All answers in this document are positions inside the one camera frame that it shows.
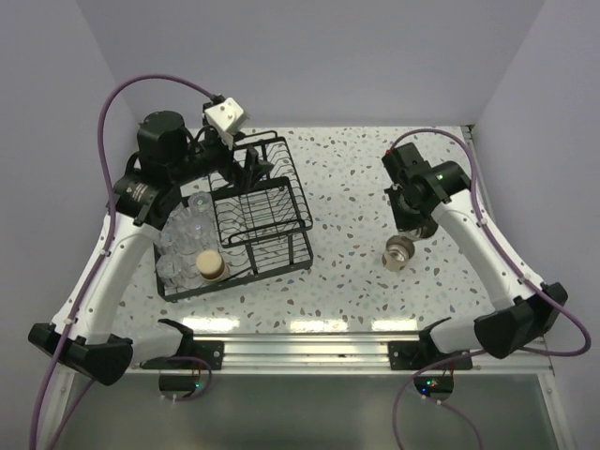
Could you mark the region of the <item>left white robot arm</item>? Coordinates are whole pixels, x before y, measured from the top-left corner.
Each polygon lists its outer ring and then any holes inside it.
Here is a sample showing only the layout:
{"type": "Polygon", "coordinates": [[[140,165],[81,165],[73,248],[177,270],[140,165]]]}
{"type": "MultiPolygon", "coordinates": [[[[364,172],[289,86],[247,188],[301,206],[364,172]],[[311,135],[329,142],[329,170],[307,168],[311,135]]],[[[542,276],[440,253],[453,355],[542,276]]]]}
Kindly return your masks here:
{"type": "Polygon", "coordinates": [[[108,212],[76,287],[50,322],[36,323],[29,332],[29,341],[53,365],[110,386],[139,362],[164,359],[174,368],[192,362],[193,333],[183,324],[162,319],[157,337],[128,338],[113,334],[113,321],[140,258],[182,201],[182,186],[218,173],[248,192],[271,171],[266,161],[234,159],[233,146],[247,119],[227,99],[204,112],[206,136],[200,141],[178,112],[153,112],[143,119],[124,175],[108,185],[108,212]]]}

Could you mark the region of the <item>beige cup rack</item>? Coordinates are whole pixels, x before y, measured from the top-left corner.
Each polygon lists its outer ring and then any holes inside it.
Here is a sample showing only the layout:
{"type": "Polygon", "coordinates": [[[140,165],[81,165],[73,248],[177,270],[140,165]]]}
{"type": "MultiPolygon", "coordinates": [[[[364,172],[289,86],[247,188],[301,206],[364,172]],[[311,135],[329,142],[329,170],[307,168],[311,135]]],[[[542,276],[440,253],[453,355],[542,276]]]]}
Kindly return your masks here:
{"type": "Polygon", "coordinates": [[[203,281],[217,283],[230,275],[229,265],[221,254],[213,248],[200,252],[196,258],[196,268],[203,281]]]}
{"type": "Polygon", "coordinates": [[[399,231],[398,234],[404,239],[417,242],[431,238],[438,231],[438,228],[438,224],[432,222],[413,230],[399,231]]]}
{"type": "Polygon", "coordinates": [[[398,272],[408,264],[414,253],[415,246],[412,240],[405,236],[392,236],[385,243],[382,264],[388,271],[398,272]]]}

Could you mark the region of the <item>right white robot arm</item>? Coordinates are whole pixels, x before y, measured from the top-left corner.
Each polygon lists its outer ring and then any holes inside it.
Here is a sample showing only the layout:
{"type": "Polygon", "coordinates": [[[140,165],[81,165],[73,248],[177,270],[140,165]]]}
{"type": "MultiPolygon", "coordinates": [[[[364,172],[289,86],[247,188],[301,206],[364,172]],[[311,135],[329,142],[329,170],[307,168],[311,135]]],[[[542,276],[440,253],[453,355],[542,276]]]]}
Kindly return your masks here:
{"type": "Polygon", "coordinates": [[[453,161],[430,165],[412,143],[389,150],[382,164],[392,181],[389,197],[397,229],[414,233],[430,224],[457,244],[487,291],[491,313],[467,319],[442,319],[419,334],[417,355],[438,368],[451,353],[482,349],[498,359],[542,337],[556,322],[553,303],[568,298],[561,283],[547,284],[505,239],[502,250],[517,263],[513,270],[492,246],[484,229],[495,223],[472,204],[472,181],[453,161]]]}

